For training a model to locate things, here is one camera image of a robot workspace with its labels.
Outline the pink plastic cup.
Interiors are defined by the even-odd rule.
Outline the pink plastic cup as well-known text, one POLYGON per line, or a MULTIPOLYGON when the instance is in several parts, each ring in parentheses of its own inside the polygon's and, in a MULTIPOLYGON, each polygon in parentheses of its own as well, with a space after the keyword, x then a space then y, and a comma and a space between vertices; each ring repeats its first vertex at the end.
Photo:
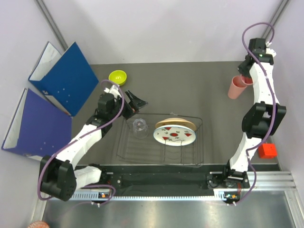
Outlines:
POLYGON ((230 99, 237 99, 243 91, 247 88, 247 84, 242 80, 242 76, 235 76, 231 80, 231 84, 228 90, 228 97, 230 99))
POLYGON ((252 78, 250 78, 250 77, 241 76, 241 82, 242 82, 245 86, 253 85, 253 80, 252 80, 252 78))

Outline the clear faceted drinking glass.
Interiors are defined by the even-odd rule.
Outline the clear faceted drinking glass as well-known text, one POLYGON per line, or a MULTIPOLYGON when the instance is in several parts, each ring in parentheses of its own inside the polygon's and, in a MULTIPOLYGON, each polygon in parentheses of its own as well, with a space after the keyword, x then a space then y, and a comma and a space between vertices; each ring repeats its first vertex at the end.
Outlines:
POLYGON ((146 121, 142 118, 135 119, 133 122, 133 134, 138 139, 146 138, 149 134, 149 128, 146 121))

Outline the yellow-green bowl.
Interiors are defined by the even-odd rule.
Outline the yellow-green bowl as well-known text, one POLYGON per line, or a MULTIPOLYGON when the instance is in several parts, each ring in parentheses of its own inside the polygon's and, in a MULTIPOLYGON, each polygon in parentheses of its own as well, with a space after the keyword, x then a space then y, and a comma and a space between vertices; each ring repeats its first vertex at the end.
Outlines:
POLYGON ((123 86, 127 80, 127 74, 123 70, 115 70, 109 74, 108 79, 119 86, 123 86))

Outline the white plate with red pattern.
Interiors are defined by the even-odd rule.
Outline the white plate with red pattern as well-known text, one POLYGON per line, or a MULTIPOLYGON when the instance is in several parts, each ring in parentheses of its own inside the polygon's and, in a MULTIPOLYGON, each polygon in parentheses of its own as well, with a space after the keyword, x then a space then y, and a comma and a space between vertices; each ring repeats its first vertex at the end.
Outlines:
POLYGON ((172 124, 156 128, 153 137, 168 146, 185 146, 195 142, 196 133, 188 127, 172 124))

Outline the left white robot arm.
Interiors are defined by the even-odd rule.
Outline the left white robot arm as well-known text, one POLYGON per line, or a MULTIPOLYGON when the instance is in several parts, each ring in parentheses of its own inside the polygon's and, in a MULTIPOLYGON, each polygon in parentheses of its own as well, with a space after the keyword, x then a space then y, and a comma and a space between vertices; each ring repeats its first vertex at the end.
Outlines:
POLYGON ((74 192, 91 184, 97 188, 107 185, 108 177, 97 165, 76 169, 89 149, 99 142, 119 118, 129 119, 148 103, 127 90, 124 94, 114 87, 100 95, 94 114, 87 120, 78 135, 58 152, 46 155, 40 162, 38 197, 68 201, 74 192))

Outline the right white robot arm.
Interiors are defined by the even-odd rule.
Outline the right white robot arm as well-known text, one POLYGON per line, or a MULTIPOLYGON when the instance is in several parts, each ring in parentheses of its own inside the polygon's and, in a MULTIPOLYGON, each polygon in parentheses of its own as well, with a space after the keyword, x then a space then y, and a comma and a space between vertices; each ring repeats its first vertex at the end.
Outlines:
MULTIPOLYGON (((286 114, 286 107, 279 104, 275 95, 272 72, 276 52, 269 48, 270 44, 264 38, 251 39, 245 47, 245 60, 238 66, 240 75, 231 81, 229 98, 236 99, 248 85, 252 85, 254 104, 243 117, 243 136, 237 151, 222 173, 207 176, 207 183, 212 188, 221 184, 233 188, 245 182, 255 152, 276 132, 286 114)), ((167 118, 155 124, 151 136, 141 137, 147 128, 143 119, 135 119, 133 134, 129 137, 129 151, 135 154, 161 152, 164 161, 167 149, 176 152, 178 148, 197 144, 201 127, 186 119, 167 118)))

